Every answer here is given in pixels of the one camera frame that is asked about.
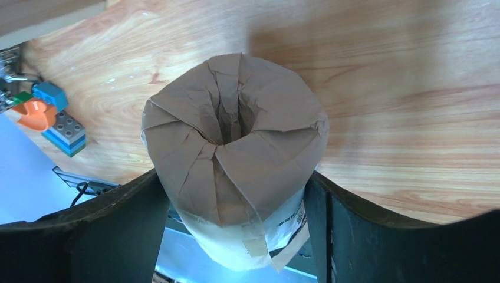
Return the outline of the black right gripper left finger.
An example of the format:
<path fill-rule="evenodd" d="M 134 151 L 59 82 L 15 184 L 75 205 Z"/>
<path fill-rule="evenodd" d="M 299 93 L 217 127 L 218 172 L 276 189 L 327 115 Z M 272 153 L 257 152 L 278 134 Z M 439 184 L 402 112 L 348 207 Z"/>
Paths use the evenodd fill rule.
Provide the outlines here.
<path fill-rule="evenodd" d="M 151 282 L 169 210 L 154 170 L 34 222 L 1 226 L 2 282 Z"/>

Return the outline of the brown paper roll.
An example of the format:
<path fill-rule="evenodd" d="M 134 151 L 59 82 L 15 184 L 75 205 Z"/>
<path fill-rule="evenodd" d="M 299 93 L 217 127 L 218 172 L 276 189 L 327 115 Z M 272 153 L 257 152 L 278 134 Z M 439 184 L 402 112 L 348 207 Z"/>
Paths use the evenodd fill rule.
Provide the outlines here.
<path fill-rule="evenodd" d="M 297 73 L 226 54 L 151 96 L 141 138 L 182 223 L 214 261 L 280 270 L 309 237 L 304 189 L 328 131 Z"/>

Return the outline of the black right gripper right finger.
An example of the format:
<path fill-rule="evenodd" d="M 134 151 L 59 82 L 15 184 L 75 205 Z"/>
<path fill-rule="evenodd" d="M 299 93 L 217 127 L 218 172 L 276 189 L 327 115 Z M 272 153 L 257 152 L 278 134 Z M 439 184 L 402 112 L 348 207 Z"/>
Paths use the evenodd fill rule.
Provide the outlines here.
<path fill-rule="evenodd" d="M 388 210 L 318 172 L 304 203 L 319 282 L 499 281 L 499 210 L 438 225 Z"/>

